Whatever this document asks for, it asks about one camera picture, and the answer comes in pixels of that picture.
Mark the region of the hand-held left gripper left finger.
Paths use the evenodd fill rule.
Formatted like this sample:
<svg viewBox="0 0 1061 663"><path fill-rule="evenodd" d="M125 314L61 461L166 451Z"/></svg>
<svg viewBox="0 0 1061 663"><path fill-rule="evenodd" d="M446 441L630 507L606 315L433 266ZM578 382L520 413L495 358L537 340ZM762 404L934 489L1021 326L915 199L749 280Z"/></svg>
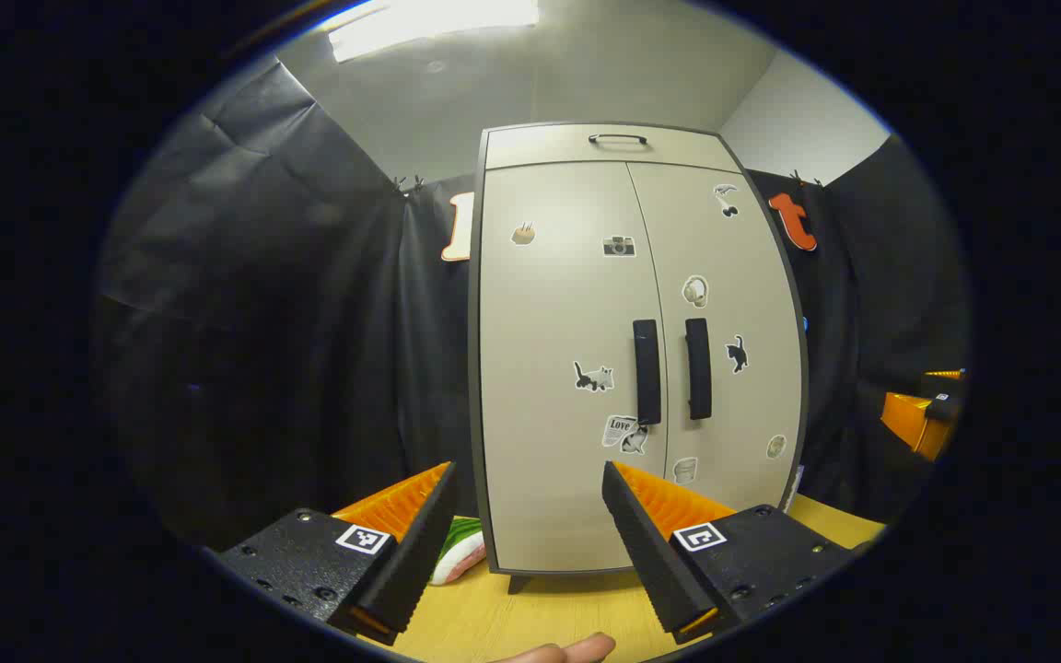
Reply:
<svg viewBox="0 0 1061 663"><path fill-rule="evenodd" d="M294 509L218 563L286 611L392 646L437 566L457 482L456 463L439 463L332 514Z"/></svg>

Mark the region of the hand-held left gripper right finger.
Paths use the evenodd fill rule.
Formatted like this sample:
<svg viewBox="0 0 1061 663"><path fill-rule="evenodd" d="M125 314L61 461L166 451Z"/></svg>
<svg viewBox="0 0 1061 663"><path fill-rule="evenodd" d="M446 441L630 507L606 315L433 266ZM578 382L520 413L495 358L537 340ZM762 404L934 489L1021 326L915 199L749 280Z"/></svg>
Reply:
<svg viewBox="0 0 1061 663"><path fill-rule="evenodd" d="M601 496L678 645L772 616L857 557L782 508L728 508L626 463L605 463Z"/></svg>

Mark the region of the beige double-door shoe cabinet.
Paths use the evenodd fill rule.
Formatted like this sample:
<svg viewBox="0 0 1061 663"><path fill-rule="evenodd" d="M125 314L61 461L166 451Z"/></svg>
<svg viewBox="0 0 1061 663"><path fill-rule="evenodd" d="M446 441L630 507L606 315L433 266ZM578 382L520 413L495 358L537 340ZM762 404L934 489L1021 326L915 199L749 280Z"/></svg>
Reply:
<svg viewBox="0 0 1061 663"><path fill-rule="evenodd" d="M807 322L782 231L719 134L483 130L468 366L489 566L631 566L608 463L725 506L785 506L808 419Z"/></svg>

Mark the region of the black door handle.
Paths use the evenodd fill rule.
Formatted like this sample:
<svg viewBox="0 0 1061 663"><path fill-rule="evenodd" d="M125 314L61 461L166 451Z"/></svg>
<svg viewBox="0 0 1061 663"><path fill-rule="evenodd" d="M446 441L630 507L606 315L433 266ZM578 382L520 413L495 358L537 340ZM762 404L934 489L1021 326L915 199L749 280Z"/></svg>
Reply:
<svg viewBox="0 0 1061 663"><path fill-rule="evenodd" d="M683 326L689 356L689 418L700 421L713 414L710 336L705 318L688 319Z"/></svg>
<svg viewBox="0 0 1061 663"><path fill-rule="evenodd" d="M641 425L662 421L662 380L656 320L633 320L636 418Z"/></svg>

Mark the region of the beige cabinet door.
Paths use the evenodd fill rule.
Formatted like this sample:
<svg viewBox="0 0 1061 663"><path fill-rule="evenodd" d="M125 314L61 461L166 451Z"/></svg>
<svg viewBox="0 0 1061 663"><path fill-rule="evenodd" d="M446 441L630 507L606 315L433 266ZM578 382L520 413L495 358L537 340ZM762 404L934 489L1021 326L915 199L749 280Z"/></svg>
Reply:
<svg viewBox="0 0 1061 663"><path fill-rule="evenodd" d="M748 177L628 167L660 303L669 482L732 509L783 507L799 471L807 366L787 256ZM685 322L707 320L713 414L689 418Z"/></svg>
<svg viewBox="0 0 1061 663"><path fill-rule="evenodd" d="M474 255L477 499L493 568L630 566L601 496L605 463L659 473L662 421L636 418L633 320L660 303L628 165L489 169Z"/></svg>

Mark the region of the beige cabinet top panel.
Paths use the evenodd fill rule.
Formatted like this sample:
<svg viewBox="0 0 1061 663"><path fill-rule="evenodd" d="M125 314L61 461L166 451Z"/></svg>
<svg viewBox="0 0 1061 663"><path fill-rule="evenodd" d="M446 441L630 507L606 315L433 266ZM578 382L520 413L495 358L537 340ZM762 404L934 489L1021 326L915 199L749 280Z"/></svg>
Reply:
<svg viewBox="0 0 1061 663"><path fill-rule="evenodd" d="M637 134L644 145L592 145L591 134ZM564 162L639 162L741 172L719 135L632 124L543 124L501 127L485 135L484 167L501 169Z"/></svg>

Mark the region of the green and white soft toy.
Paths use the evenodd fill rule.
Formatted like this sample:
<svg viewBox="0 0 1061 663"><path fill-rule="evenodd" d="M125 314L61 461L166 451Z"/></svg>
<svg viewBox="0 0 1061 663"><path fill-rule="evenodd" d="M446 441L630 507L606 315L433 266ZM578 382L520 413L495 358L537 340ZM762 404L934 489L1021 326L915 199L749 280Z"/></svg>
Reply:
<svg viewBox="0 0 1061 663"><path fill-rule="evenodd" d="M428 585L451 585L468 570L484 561L487 547L480 518L459 517L451 521L437 565L431 571Z"/></svg>

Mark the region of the black backdrop cloth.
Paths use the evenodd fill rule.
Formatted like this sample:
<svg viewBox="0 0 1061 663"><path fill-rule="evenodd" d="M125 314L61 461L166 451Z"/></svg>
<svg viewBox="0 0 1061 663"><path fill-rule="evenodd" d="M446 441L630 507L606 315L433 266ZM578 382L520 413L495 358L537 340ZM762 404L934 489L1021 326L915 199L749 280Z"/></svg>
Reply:
<svg viewBox="0 0 1061 663"><path fill-rule="evenodd" d="M930 463L880 423L887 392L970 365L954 219L900 138L834 184L751 172L807 206L801 495L889 523ZM338 507L443 461L479 513L467 265L448 197L404 197L274 56L185 114L115 211L95 336L104 404L169 533L226 549L296 507Z"/></svg>

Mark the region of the ceiling light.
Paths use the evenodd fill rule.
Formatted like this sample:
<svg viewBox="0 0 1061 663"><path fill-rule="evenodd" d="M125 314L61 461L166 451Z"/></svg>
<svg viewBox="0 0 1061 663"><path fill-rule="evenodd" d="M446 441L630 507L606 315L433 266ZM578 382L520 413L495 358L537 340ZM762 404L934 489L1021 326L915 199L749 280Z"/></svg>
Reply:
<svg viewBox="0 0 1061 663"><path fill-rule="evenodd" d="M534 27L539 0L367 0L319 25L337 63L479 29Z"/></svg>

